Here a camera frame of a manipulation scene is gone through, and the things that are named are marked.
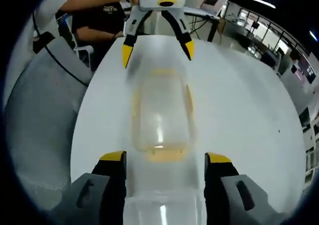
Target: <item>window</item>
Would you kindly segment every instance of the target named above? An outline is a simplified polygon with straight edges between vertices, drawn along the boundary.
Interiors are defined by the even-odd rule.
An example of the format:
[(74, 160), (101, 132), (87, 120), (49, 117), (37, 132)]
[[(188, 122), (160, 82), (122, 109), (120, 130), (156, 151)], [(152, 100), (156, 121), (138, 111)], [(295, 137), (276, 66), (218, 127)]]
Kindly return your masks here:
[(275, 51), (277, 51), (279, 48), (281, 48), (281, 50), (284, 52), (284, 54), (286, 55), (288, 50), (290, 49), (289, 46), (282, 40), (280, 39), (276, 48), (275, 48)]
[(274, 50), (279, 41), (280, 35), (275, 32), (271, 27), (268, 29), (265, 38), (263, 40), (263, 44), (266, 45), (270, 50)]
[(290, 49), (293, 49), (293, 48), (295, 47), (295, 44), (292, 43), (291, 40), (286, 37), (286, 34), (285, 34), (285, 33), (284, 33), (283, 36), (281, 37), (281, 40), (282, 40), (285, 44), (287, 44), (287, 46), (288, 46)]
[(258, 23), (259, 27), (253, 31), (253, 34), (258, 41), (262, 41), (267, 32), (269, 21), (264, 18), (259, 18)]
[(220, 11), (220, 17), (221, 18), (224, 18), (225, 14), (226, 14), (227, 7), (228, 7), (228, 4), (229, 4), (229, 2), (226, 2), (224, 4), (224, 6), (221, 8), (221, 11)]
[(249, 12), (247, 10), (244, 10), (244, 9), (241, 9), (239, 11), (239, 16), (238, 16), (238, 20), (237, 20), (237, 24), (239, 26), (244, 26), (245, 25), (248, 13)]
[(297, 44), (297, 42), (292, 38), (290, 37), (290, 35), (288, 35), (287, 33), (284, 32), (284, 35), (283, 37), (286, 39), (287, 41), (287, 45), (290, 47), (290, 48), (294, 48), (295, 45)]
[(248, 14), (248, 17), (247, 17), (247, 24), (245, 25), (245, 28), (248, 30), (248, 31), (251, 31), (251, 26), (253, 25), (253, 22), (257, 21), (258, 19), (258, 15), (250, 12)]
[(275, 24), (271, 24), (272, 30), (275, 31), (278, 35), (283, 34), (283, 30), (281, 28), (279, 28), (277, 25)]

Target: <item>person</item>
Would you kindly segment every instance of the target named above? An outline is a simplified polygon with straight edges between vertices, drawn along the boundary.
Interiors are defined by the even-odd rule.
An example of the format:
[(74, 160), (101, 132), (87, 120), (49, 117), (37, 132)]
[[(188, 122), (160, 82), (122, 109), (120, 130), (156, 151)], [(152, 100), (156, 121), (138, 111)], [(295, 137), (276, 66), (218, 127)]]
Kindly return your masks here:
[(72, 33), (79, 46), (94, 49), (92, 71), (95, 71), (116, 38), (123, 36), (125, 13), (119, 2), (112, 2), (73, 13)]
[(282, 57), (279, 67), (278, 73), (283, 75), (288, 68), (291, 68), (295, 61), (300, 59), (300, 54), (296, 49), (293, 49), (290, 53), (288, 52), (285, 56)]
[[(51, 22), (58, 10), (73, 12), (87, 8), (93, 8), (106, 3), (119, 2), (120, 0), (43, 0), (34, 11), (36, 27), (41, 31)], [(2, 98), (2, 111), (4, 111), (10, 94), (16, 84), (20, 74), (34, 56), (32, 50), (33, 32), (32, 15), (27, 20), (23, 31), (17, 39), (11, 57), (9, 59), (7, 71), (4, 79), (4, 92)]]

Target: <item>black t-shirt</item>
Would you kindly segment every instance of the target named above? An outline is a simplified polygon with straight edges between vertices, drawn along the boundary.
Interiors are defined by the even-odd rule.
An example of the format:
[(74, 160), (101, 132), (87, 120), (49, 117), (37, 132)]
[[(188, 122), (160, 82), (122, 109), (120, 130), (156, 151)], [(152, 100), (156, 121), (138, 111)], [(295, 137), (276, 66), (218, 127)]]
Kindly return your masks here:
[(121, 4), (119, 2), (109, 3), (104, 6), (74, 12), (72, 32), (76, 34), (77, 29), (88, 26), (90, 29), (116, 34), (123, 31), (124, 20), (125, 13)]

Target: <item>chair back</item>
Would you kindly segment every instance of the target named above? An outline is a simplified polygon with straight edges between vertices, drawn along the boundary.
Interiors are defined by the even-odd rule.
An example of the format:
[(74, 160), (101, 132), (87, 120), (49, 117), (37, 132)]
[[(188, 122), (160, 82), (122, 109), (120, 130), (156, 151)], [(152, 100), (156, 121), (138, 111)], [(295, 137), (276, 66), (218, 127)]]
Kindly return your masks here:
[(74, 41), (74, 43), (75, 43), (75, 46), (78, 47), (79, 45), (78, 45), (76, 36), (75, 36), (75, 35), (73, 34), (73, 32), (72, 32), (72, 15), (67, 14), (67, 15), (65, 16), (65, 22), (66, 22), (66, 25), (67, 25), (67, 27), (68, 27), (68, 29), (69, 29), (71, 35), (72, 35), (72, 39), (73, 39), (73, 41)]
[[(92, 72), (62, 37), (47, 47), (75, 77), (90, 82)], [(86, 90), (43, 48), (19, 77), (5, 107), (5, 135), (13, 166), (40, 209), (56, 206), (70, 185), (73, 130)]]

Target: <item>desk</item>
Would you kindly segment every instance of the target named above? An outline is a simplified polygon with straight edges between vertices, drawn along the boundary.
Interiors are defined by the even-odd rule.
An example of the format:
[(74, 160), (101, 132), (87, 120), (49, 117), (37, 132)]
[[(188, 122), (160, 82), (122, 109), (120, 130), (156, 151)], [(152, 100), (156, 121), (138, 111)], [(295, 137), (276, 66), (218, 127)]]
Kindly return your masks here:
[(200, 40), (188, 61), (174, 37), (150, 35), (138, 37), (124, 69), (123, 42), (113, 44), (84, 96), (73, 135), (71, 181), (91, 172), (103, 154), (132, 146), (136, 75), (145, 67), (175, 65), (184, 70), (192, 93), (201, 188), (204, 153), (215, 152), (262, 187), (278, 212), (296, 206), (306, 169), (303, 133), (294, 104), (271, 68)]

